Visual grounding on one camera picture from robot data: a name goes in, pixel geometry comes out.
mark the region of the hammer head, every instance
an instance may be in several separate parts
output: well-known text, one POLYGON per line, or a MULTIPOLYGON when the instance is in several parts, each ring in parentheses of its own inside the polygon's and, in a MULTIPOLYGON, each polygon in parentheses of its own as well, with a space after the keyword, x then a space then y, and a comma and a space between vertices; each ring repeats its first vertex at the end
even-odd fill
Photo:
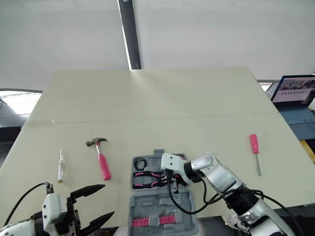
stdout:
POLYGON ((95 138, 95 139, 92 139, 92 141, 87 141, 86 144, 89 147, 92 144, 98 144, 101 141, 107 141, 107 139, 105 139, 105 138, 95 138))

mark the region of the robotic arm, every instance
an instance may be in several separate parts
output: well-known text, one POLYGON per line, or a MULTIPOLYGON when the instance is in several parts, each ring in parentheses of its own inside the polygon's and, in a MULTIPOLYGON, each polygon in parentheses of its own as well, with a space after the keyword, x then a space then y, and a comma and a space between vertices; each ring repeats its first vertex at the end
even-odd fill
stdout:
POLYGON ((47 194, 42 211, 32 215, 30 219, 4 226, 0 236, 87 236, 99 229, 114 212, 100 216, 81 229, 78 210, 74 209, 76 199, 86 197, 103 188, 104 184, 96 184, 70 193, 67 199, 63 194, 47 194))
POLYGON ((225 195, 223 199, 227 207, 233 209, 240 221, 249 227, 252 236, 269 236, 276 232, 295 236, 292 229, 214 155, 204 153, 188 162, 178 156, 164 153, 161 168, 177 172, 186 183, 198 182, 200 177, 206 177, 219 195, 236 190, 225 195))

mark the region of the laptop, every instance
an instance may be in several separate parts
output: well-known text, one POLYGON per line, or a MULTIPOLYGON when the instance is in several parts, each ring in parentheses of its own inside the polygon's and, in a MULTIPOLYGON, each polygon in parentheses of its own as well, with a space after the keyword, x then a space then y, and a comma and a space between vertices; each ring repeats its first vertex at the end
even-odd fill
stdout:
POLYGON ((315 139, 314 97, 315 75, 285 75, 271 98, 299 140, 315 139))

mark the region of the hammer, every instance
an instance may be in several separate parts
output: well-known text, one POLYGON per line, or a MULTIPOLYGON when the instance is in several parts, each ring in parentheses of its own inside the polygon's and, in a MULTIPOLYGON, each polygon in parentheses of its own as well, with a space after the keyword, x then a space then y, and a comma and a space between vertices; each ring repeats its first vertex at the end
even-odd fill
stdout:
POLYGON ((100 166, 100 169, 102 170, 102 174, 103 174, 103 179, 109 180, 111 178, 111 175, 110 175, 110 172, 109 172, 109 169, 107 166, 106 157, 102 154, 102 152, 100 150, 99 143, 101 141, 107 141, 107 140, 105 138, 95 138, 95 139, 92 139, 92 141, 87 141, 86 145, 89 147, 92 144, 95 144, 96 150, 98 153, 99 166, 100 166))

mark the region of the screwdriver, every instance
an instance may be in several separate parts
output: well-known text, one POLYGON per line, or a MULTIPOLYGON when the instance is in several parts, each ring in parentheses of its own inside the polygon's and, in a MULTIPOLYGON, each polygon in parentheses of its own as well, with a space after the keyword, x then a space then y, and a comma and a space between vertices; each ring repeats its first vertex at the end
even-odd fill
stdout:
POLYGON ((256 154, 257 172, 258 172, 258 175, 261 176, 259 160, 258 160, 259 149, 258 149, 257 135, 251 134, 250 135, 250 141, 251 141, 251 146, 252 146, 252 152, 253 152, 253 154, 256 154))
POLYGON ((58 165, 58 183, 63 182, 63 168, 64 168, 63 150, 60 149, 60 160, 59 160, 59 165, 58 165))

